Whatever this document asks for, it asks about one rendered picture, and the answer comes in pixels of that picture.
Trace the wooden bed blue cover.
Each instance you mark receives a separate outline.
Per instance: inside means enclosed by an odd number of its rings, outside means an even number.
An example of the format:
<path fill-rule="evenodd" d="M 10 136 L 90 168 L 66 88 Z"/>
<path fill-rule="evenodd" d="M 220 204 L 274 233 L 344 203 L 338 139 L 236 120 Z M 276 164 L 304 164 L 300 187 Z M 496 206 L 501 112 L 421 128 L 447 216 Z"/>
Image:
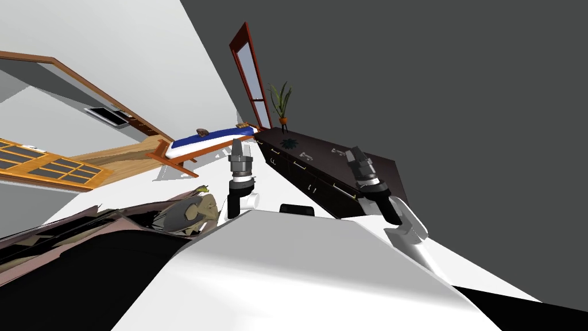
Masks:
<path fill-rule="evenodd" d="M 254 134 L 260 131 L 262 128 L 246 122 L 239 127 L 221 129 L 206 136 L 196 134 L 172 143 L 161 139 L 154 151 L 147 153 L 146 156 L 165 166 L 197 177 L 197 174 L 185 168 L 186 161 L 196 163 L 197 157 L 227 148 L 235 139 L 245 141 L 253 138 Z"/>

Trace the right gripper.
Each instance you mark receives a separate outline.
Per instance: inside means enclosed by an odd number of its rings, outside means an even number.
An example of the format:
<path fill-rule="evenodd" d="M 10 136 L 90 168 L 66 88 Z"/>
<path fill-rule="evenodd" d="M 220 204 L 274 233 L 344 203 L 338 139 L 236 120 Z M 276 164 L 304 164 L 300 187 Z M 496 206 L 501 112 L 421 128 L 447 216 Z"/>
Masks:
<path fill-rule="evenodd" d="M 379 178 L 373 167 L 373 162 L 360 147 L 353 147 L 346 151 L 347 161 L 358 186 L 379 184 Z"/>

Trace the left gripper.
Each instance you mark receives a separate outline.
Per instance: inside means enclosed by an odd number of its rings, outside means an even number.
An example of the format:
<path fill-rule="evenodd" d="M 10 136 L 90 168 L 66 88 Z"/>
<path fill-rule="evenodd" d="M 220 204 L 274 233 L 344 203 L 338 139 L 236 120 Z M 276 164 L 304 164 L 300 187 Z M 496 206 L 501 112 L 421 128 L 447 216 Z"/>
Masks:
<path fill-rule="evenodd" d="M 228 156 L 230 171 L 234 175 L 250 175 L 253 158 L 243 155 L 242 141 L 235 138 L 231 144 L 231 155 Z"/>

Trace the black flat panel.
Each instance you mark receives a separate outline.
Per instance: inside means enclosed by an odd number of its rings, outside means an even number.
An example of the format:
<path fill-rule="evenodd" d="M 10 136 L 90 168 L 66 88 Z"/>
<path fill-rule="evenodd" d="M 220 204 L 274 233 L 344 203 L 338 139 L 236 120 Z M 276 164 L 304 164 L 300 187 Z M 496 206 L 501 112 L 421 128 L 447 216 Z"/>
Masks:
<path fill-rule="evenodd" d="M 84 108 L 85 113 L 101 120 L 108 125 L 120 129 L 130 125 L 125 117 L 119 116 L 117 113 L 104 107 Z"/>

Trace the red framed window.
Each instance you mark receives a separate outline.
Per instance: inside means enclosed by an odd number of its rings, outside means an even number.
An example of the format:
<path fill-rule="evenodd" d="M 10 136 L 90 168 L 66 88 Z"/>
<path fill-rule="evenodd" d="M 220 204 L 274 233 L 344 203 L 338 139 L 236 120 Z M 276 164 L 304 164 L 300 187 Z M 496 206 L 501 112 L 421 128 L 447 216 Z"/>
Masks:
<path fill-rule="evenodd" d="M 244 22 L 229 44 L 260 130 L 272 128 L 264 86 L 256 61 L 249 25 Z"/>

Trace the green potted plant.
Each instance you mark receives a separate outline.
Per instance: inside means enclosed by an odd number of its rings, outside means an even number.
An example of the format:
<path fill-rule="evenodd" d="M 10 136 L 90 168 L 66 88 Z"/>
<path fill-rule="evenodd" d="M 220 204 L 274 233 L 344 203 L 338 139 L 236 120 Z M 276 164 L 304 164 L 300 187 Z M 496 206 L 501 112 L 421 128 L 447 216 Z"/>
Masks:
<path fill-rule="evenodd" d="M 288 82 L 285 82 L 283 86 L 281 86 L 280 91 L 275 88 L 274 85 L 269 84 L 268 91 L 270 92 L 270 100 L 274 107 L 274 111 L 278 114 L 278 121 L 281 125 L 281 133 L 288 133 L 288 126 L 287 126 L 287 105 L 292 94 L 292 86 L 289 87 L 288 91 L 285 90 L 286 85 Z"/>

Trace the wooden door glass panes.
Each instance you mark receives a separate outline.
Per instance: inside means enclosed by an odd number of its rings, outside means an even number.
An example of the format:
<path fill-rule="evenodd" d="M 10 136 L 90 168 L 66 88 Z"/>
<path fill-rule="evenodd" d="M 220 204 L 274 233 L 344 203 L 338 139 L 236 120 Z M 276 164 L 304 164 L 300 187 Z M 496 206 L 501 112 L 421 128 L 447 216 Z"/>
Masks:
<path fill-rule="evenodd" d="M 0 138 L 0 180 L 40 187 L 88 192 L 113 170 L 26 148 Z"/>

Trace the dark brown sideboard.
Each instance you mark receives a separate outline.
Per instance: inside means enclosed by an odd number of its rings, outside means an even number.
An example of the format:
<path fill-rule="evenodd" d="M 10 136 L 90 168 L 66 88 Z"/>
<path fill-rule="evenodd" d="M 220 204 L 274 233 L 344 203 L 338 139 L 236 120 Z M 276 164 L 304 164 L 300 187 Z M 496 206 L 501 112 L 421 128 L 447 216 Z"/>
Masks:
<path fill-rule="evenodd" d="M 266 163 L 335 218 L 364 215 L 347 147 L 271 128 L 254 134 Z"/>

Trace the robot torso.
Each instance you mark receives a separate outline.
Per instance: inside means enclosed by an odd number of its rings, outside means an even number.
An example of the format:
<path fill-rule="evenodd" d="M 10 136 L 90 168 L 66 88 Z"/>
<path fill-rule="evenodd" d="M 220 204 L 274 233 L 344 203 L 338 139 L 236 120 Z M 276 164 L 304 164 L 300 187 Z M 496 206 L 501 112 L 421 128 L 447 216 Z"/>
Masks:
<path fill-rule="evenodd" d="M 181 248 L 112 331 L 500 331 L 361 224 L 251 210 Z"/>

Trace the brown olive sofa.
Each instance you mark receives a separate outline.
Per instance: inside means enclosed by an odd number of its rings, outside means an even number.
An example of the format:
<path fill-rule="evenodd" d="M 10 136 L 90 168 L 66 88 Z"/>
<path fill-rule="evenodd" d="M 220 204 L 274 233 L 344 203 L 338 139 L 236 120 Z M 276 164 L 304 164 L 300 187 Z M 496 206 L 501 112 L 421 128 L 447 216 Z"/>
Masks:
<path fill-rule="evenodd" d="M 193 240 L 215 228 L 219 211 L 206 186 L 170 200 L 122 209 L 90 207 L 72 216 L 0 238 L 0 287 L 93 237 L 126 230 Z"/>

